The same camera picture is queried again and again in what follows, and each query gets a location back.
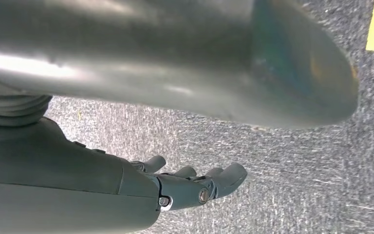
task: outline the metal screw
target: metal screw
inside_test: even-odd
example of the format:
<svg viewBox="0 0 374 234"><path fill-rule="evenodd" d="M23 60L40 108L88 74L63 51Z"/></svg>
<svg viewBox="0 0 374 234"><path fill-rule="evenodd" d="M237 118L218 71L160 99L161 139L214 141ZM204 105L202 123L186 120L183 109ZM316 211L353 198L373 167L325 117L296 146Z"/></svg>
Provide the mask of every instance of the metal screw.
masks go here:
<svg viewBox="0 0 374 234"><path fill-rule="evenodd" d="M204 189L201 189L200 193L199 193L199 200L201 203L206 203L208 201L208 189L204 188Z"/></svg>
<svg viewBox="0 0 374 234"><path fill-rule="evenodd" d="M170 203L170 199L166 198L166 197L160 197L158 199L158 204L160 206L168 206L168 204Z"/></svg>

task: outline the metal cylinder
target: metal cylinder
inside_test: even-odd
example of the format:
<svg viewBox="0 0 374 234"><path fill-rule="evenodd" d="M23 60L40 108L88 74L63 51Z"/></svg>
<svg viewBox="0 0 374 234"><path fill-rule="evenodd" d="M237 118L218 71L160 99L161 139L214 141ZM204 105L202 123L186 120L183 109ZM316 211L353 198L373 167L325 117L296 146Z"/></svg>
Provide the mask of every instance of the metal cylinder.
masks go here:
<svg viewBox="0 0 374 234"><path fill-rule="evenodd" d="M0 84L298 128L348 118L358 89L289 0L0 0Z"/></svg>

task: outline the gray robot arm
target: gray robot arm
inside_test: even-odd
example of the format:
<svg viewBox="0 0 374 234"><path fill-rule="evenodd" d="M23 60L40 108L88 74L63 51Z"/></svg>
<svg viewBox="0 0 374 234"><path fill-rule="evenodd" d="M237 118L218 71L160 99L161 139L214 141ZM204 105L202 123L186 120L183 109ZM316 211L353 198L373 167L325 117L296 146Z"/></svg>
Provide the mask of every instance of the gray robot arm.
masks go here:
<svg viewBox="0 0 374 234"><path fill-rule="evenodd" d="M229 195L247 176L239 164L196 176L184 167L155 174L161 156L128 162L70 142L58 125L0 127L0 234L128 233L161 211Z"/></svg>

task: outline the gray carpet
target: gray carpet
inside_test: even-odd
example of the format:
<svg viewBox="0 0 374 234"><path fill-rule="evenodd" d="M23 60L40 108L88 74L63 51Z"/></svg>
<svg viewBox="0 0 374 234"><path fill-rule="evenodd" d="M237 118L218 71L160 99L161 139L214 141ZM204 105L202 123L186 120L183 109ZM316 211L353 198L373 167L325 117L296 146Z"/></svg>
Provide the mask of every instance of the gray carpet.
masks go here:
<svg viewBox="0 0 374 234"><path fill-rule="evenodd" d="M70 140L128 160L162 154L175 171L237 161L249 171L232 196L163 213L140 233L374 233L373 0L300 0L359 68L361 103L339 126L265 129L143 106L55 98L47 116Z"/></svg>

